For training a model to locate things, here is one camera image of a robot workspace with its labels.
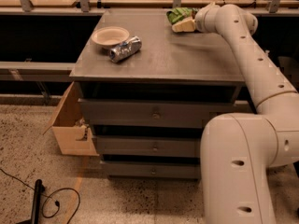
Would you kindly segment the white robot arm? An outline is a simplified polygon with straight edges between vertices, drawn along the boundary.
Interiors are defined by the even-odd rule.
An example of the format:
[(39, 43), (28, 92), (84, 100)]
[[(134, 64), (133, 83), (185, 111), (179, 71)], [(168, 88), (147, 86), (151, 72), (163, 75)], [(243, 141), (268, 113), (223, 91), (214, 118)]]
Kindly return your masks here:
[(266, 170), (299, 161), (299, 93), (254, 41), (258, 22), (246, 10), (211, 3), (192, 26), (228, 43), (256, 109), (217, 116), (203, 131), (206, 224), (276, 224)]

